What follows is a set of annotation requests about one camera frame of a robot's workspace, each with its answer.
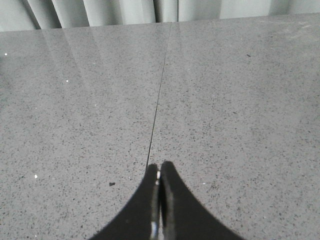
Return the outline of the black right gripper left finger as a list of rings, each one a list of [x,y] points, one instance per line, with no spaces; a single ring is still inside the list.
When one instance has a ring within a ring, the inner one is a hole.
[[[123,209],[92,240],[157,240],[159,238],[159,170],[150,164]]]

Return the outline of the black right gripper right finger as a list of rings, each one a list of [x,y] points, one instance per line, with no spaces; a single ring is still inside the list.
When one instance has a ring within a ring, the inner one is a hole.
[[[171,161],[161,165],[159,196],[165,240],[243,239],[206,210]]]

